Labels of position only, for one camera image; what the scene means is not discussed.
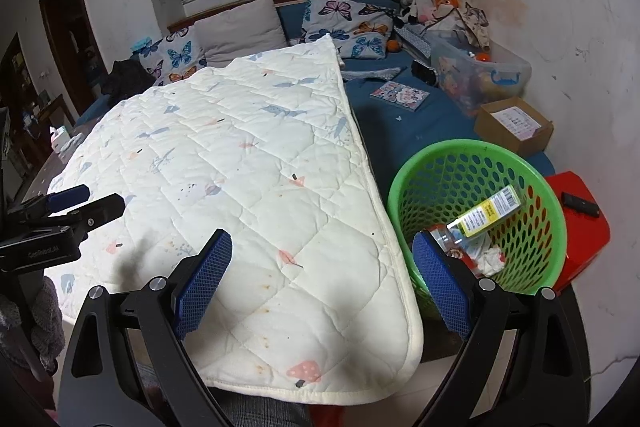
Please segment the grey gloved left hand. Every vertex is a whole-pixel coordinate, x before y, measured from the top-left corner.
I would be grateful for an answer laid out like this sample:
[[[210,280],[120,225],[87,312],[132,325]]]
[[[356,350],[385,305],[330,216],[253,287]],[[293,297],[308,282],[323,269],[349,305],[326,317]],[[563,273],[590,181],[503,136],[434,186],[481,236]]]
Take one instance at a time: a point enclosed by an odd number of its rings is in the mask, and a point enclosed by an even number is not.
[[[17,283],[17,294],[1,295],[1,353],[44,381],[58,370],[65,347],[58,295],[41,271],[20,275]]]

